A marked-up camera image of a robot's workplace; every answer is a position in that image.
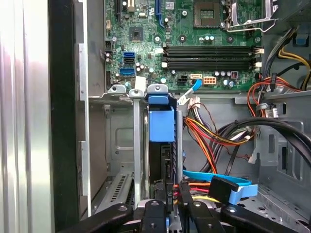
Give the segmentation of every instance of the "screw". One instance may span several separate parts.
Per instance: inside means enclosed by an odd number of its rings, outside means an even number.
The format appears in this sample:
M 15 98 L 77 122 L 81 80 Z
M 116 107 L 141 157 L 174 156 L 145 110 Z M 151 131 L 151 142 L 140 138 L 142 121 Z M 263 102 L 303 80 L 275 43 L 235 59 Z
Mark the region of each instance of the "screw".
M 119 210 L 120 210 L 120 211 L 126 211 L 127 208 L 125 207 L 125 205 L 122 205 L 122 206 L 120 206 Z
M 154 228 L 156 228 L 156 225 L 155 225 L 154 223 L 151 223 L 151 224 L 150 224 L 150 227 L 151 227 L 152 229 L 154 229 Z
M 198 202 L 198 201 L 195 201 L 193 204 L 194 204 L 196 207 L 200 207 L 200 206 L 201 206 L 201 203 Z
M 151 203 L 151 205 L 157 206 L 157 205 L 159 205 L 159 203 L 158 203 L 156 200 L 154 200 L 154 201 Z
M 228 207 L 227 210 L 231 213 L 235 213 L 237 210 L 233 207 Z

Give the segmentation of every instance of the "black ram slot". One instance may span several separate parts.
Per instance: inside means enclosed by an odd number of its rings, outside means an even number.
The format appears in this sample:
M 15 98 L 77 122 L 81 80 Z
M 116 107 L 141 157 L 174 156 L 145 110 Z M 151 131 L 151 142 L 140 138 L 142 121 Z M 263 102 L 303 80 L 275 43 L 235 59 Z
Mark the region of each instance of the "black ram slot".
M 250 57 L 252 48 L 246 46 L 173 46 L 164 48 L 164 56 L 195 57 Z
M 249 70 L 253 64 L 249 60 L 203 60 L 180 59 L 168 61 L 168 70 Z

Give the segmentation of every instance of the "black plastic latch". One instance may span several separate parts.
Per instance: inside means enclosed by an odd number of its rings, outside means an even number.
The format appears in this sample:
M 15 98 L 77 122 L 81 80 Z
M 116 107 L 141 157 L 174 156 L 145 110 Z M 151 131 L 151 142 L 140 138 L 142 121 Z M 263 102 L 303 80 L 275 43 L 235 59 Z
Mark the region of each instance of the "black plastic latch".
M 271 92 L 274 92 L 274 89 L 276 88 L 276 75 L 277 73 L 272 73 L 271 84 L 270 84 Z

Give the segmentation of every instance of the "ventilation holes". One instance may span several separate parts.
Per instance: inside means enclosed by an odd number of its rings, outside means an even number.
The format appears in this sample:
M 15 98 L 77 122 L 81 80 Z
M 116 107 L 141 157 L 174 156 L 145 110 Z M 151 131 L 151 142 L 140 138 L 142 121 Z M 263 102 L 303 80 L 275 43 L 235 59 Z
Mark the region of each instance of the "ventilation holes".
M 119 195 L 119 193 L 120 193 L 120 190 L 121 190 L 121 188 L 122 188 L 122 185 L 124 184 L 125 178 L 126 178 L 125 175 L 124 175 L 124 176 L 121 176 L 121 179 L 120 179 L 120 181 L 119 181 L 119 183 L 118 183 L 118 186 L 117 186 L 117 188 L 116 188 L 116 190 L 115 190 L 115 192 L 114 192 L 114 194 L 113 194 L 113 196 L 112 196 L 110 202 L 114 202 L 114 201 L 118 198 L 118 195 Z

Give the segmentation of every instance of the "cpu socket lever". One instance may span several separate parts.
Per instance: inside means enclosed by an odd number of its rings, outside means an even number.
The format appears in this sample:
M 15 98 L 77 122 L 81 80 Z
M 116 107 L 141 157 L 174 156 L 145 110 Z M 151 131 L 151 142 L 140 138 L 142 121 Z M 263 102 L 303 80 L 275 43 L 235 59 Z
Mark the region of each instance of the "cpu socket lever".
M 238 22 L 238 0 L 226 0 L 226 7 L 228 12 L 228 18 L 226 22 L 227 32 L 243 32 L 243 31 L 255 31 L 260 30 L 263 33 L 269 31 L 276 24 L 278 18 L 272 18 L 273 14 L 277 11 L 278 5 L 275 4 L 277 0 L 265 0 L 265 17 L 261 19 L 248 19 L 244 23 Z M 261 27 L 254 27 L 255 24 L 261 24 L 265 22 L 272 22 L 272 25 L 266 30 Z

